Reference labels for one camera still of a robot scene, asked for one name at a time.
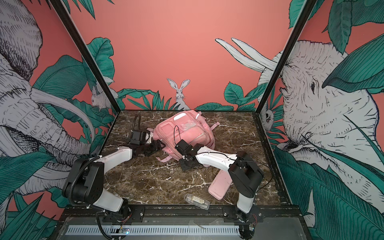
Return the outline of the pink student backpack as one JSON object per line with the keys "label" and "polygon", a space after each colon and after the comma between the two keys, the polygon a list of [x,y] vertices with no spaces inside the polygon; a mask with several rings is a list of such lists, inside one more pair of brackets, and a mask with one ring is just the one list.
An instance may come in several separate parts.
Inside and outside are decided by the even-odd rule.
{"label": "pink student backpack", "polygon": [[168,156],[162,160],[157,158],[158,161],[166,163],[171,159],[178,161],[182,158],[175,148],[180,140],[184,140],[192,146],[202,144],[213,150],[215,148],[213,130],[219,125],[220,123],[216,122],[209,126],[201,112],[188,110],[166,119],[154,129],[148,128],[147,130],[153,134],[154,140],[160,140],[166,145],[163,151]]}

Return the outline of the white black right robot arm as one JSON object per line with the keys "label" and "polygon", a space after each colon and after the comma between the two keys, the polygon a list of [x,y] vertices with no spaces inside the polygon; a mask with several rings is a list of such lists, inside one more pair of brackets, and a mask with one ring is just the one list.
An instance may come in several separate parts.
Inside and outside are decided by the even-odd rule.
{"label": "white black right robot arm", "polygon": [[237,154],[222,153],[201,144],[184,146],[179,143],[175,149],[182,155],[180,164],[184,172],[200,164],[228,173],[239,192],[237,208],[245,214],[251,211],[264,172],[249,154],[244,151]]}

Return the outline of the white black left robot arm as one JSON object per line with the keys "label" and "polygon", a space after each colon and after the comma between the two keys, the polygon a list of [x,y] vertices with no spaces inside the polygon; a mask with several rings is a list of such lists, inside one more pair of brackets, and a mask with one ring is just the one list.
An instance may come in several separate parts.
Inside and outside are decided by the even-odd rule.
{"label": "white black left robot arm", "polygon": [[104,189],[105,174],[124,162],[140,156],[151,156],[165,146],[160,140],[152,140],[142,145],[128,144],[118,147],[106,156],[77,159],[64,184],[62,195],[72,206],[117,213],[124,205],[124,200]]}

